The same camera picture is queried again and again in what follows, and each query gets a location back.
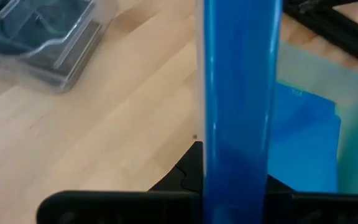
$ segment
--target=black metal frame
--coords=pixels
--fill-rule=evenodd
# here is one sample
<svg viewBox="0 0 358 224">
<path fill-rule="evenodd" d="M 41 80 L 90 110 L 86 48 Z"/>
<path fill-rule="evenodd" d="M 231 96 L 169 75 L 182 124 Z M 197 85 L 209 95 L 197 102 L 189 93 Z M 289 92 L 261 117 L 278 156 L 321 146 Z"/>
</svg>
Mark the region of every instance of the black metal frame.
<svg viewBox="0 0 358 224">
<path fill-rule="evenodd" d="M 284 12 L 358 58 L 358 23 L 332 7 L 358 0 L 285 0 Z"/>
</svg>

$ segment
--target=plastic storage box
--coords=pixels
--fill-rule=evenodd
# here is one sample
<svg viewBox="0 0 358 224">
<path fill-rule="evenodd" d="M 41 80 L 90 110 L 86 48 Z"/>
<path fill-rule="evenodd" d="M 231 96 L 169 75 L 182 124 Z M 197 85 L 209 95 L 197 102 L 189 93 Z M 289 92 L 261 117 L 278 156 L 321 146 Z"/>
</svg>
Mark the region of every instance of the plastic storage box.
<svg viewBox="0 0 358 224">
<path fill-rule="evenodd" d="M 116 8 L 114 0 L 0 0 L 0 79 L 69 90 Z"/>
</svg>

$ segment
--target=light wood surface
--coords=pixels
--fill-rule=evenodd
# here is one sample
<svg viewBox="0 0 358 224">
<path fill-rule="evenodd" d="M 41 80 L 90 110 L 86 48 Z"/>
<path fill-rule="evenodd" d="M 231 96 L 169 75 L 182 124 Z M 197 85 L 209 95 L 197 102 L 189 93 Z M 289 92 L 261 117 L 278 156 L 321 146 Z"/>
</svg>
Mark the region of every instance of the light wood surface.
<svg viewBox="0 0 358 224">
<path fill-rule="evenodd" d="M 0 83 L 0 223 L 34 223 L 38 204 L 60 190 L 147 190 L 193 143 L 194 2 L 120 3 L 72 91 Z M 358 18 L 358 6 L 341 10 Z M 287 16 L 282 39 L 358 70 Z"/>
</svg>

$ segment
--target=blue plastic rod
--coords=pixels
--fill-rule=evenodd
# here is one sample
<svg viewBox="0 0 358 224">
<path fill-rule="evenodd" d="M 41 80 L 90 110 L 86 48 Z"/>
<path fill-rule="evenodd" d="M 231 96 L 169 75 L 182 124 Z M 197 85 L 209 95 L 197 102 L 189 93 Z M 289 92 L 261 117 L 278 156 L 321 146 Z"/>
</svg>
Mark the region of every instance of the blue plastic rod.
<svg viewBox="0 0 358 224">
<path fill-rule="evenodd" d="M 204 223 L 261 223 L 282 3 L 204 0 Z"/>
</svg>

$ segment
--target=black base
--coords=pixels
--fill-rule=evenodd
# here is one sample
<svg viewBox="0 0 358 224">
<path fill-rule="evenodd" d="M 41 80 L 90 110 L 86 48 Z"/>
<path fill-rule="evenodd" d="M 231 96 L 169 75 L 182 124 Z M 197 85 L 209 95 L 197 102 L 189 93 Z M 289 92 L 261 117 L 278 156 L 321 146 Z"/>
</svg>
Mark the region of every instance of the black base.
<svg viewBox="0 0 358 224">
<path fill-rule="evenodd" d="M 195 142 L 150 191 L 60 192 L 41 203 L 37 223 L 201 224 L 202 191 L 203 143 Z M 299 193 L 271 176 L 264 207 L 264 223 L 358 223 L 358 196 Z"/>
</svg>

